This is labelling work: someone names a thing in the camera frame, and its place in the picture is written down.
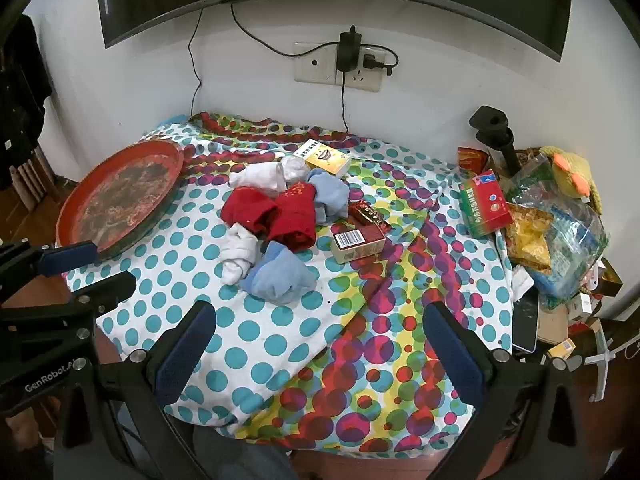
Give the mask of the clear plastic snack bag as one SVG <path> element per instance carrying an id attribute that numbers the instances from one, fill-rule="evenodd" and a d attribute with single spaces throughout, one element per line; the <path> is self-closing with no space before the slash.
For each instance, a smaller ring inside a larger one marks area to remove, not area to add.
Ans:
<path id="1" fill-rule="evenodd" d="M 551 270 L 530 272 L 542 305 L 552 310 L 579 292 L 582 279 L 608 246 L 600 214 L 561 191 L 545 154 L 534 157 L 511 179 L 506 200 L 553 216 L 544 234 Z"/>

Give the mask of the red sock with gold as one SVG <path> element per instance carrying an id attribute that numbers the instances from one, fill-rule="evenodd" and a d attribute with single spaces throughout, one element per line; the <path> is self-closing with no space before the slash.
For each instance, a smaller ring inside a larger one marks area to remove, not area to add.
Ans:
<path id="1" fill-rule="evenodd" d="M 281 193 L 274 202 L 278 209 L 271 219 L 268 242 L 278 242 L 291 252 L 311 248 L 316 241 L 316 211 L 312 184 L 297 182 Z"/>

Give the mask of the smartphone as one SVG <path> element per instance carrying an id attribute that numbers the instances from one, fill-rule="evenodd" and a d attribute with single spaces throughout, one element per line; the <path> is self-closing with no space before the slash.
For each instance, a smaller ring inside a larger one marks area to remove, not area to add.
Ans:
<path id="1" fill-rule="evenodd" d="M 538 290 L 531 287 L 514 302 L 512 346 L 519 352 L 534 353 L 539 324 Z"/>

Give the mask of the black power adapter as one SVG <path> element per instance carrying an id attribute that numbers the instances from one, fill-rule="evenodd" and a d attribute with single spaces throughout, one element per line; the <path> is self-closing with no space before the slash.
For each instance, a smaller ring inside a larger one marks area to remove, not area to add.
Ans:
<path id="1" fill-rule="evenodd" d="M 361 35 L 355 25 L 350 26 L 346 32 L 341 32 L 336 47 L 336 69 L 343 74 L 356 70 L 360 46 Z"/>

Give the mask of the red snack packet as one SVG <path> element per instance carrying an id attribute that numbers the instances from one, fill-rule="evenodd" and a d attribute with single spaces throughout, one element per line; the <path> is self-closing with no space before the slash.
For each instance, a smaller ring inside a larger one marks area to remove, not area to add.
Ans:
<path id="1" fill-rule="evenodd" d="M 482 174 L 490 167 L 490 155 L 479 148 L 459 146 L 457 159 L 458 166 L 470 174 Z"/>

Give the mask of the black plug right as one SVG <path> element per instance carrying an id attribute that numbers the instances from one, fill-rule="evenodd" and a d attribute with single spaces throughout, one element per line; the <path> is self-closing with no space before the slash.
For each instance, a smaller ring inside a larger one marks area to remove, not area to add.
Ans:
<path id="1" fill-rule="evenodd" d="M 373 54 L 363 55 L 362 67 L 366 70 L 384 70 L 387 76 L 392 76 L 394 70 L 393 65 L 379 61 Z"/>

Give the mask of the black phone holder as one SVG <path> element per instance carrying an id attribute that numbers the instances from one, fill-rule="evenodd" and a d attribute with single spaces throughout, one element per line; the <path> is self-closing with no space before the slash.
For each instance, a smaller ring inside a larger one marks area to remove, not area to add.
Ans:
<path id="1" fill-rule="evenodd" d="M 469 119 L 469 125 L 476 130 L 477 141 L 502 155 L 509 177 L 521 170 L 514 148 L 514 134 L 502 110 L 482 105 Z"/>

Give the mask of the red candy wrapper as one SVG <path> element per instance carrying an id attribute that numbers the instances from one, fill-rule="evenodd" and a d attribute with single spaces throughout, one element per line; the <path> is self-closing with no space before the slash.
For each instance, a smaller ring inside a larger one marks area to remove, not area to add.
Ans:
<path id="1" fill-rule="evenodd" d="M 349 218 L 362 226 L 377 226 L 383 234 L 388 234 L 392 227 L 375 208 L 366 200 L 356 200 L 348 205 Z"/>

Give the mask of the white sock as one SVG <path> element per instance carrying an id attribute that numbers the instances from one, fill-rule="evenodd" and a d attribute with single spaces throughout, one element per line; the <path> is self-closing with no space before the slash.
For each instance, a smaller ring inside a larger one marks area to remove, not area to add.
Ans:
<path id="1" fill-rule="evenodd" d="M 256 188 L 267 196 L 278 196 L 286 190 L 286 180 L 280 162 L 249 164 L 229 176 L 230 188 Z"/>
<path id="2" fill-rule="evenodd" d="M 225 285 L 235 285 L 247 276 L 256 262 L 258 246 L 258 238 L 239 223 L 228 229 L 219 254 L 222 264 L 221 281 Z"/>

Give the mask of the light blue sock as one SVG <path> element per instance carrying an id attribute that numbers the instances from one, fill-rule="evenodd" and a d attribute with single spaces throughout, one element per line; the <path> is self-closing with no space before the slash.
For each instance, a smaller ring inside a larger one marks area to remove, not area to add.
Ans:
<path id="1" fill-rule="evenodd" d="M 314 212 L 318 226 L 347 218 L 349 186 L 345 181 L 316 168 L 308 174 L 307 182 L 316 190 Z"/>
<path id="2" fill-rule="evenodd" d="M 272 240 L 240 287 L 248 294 L 271 302 L 290 304 L 316 288 L 317 279 L 305 263 L 286 246 Z"/>

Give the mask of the light blue sock front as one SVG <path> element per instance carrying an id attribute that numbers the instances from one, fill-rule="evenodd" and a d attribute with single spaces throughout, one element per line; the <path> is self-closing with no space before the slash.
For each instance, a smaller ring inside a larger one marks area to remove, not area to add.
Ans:
<path id="1" fill-rule="evenodd" d="M 248 294 L 271 302 L 290 304 L 316 288 L 317 279 L 305 263 L 286 246 L 272 240 L 240 287 Z"/>

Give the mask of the yellow knitted duck toy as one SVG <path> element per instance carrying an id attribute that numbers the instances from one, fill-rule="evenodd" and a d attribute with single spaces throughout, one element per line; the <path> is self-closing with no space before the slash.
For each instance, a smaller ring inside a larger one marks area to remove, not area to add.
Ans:
<path id="1" fill-rule="evenodd" d="M 549 159 L 556 185 L 564 195 L 581 200 L 602 214 L 602 200 L 587 159 L 552 145 L 542 146 L 539 153 Z"/>

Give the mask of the white sock back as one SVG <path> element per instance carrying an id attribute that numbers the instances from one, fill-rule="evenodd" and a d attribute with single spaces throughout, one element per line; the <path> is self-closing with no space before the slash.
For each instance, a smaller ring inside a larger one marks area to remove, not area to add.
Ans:
<path id="1" fill-rule="evenodd" d="M 230 188 L 256 188 L 267 196 L 278 196 L 286 190 L 286 180 L 280 162 L 249 164 L 229 176 Z"/>

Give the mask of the polka dot tablecloth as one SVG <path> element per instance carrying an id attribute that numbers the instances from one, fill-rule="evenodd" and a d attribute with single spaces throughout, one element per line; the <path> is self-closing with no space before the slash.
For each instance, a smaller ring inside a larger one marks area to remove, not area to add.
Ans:
<path id="1" fill-rule="evenodd" d="M 413 457 L 454 444 L 473 410 L 423 331 L 427 304 L 491 349 L 512 346 L 512 266 L 501 233 L 472 237 L 460 206 L 463 170 L 396 144 L 320 127 L 202 113 L 164 122 L 155 140 L 186 153 L 177 196 L 138 244 L 66 275 L 78 290 L 122 271 L 134 294 L 98 325 L 121 356 L 149 349 L 198 300 L 217 327 L 176 419 L 229 438 L 367 457 Z M 346 181 L 390 224 L 381 255 L 337 261 L 322 226 L 299 254 L 316 286 L 279 306 L 222 280 L 229 177 L 307 140 L 349 154 Z"/>

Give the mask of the light blue sock back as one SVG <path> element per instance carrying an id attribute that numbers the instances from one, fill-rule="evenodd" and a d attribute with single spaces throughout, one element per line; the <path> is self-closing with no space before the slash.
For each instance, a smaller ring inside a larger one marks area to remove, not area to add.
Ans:
<path id="1" fill-rule="evenodd" d="M 345 181 L 316 168 L 308 174 L 307 182 L 316 190 L 314 212 L 318 226 L 347 218 L 349 186 Z"/>

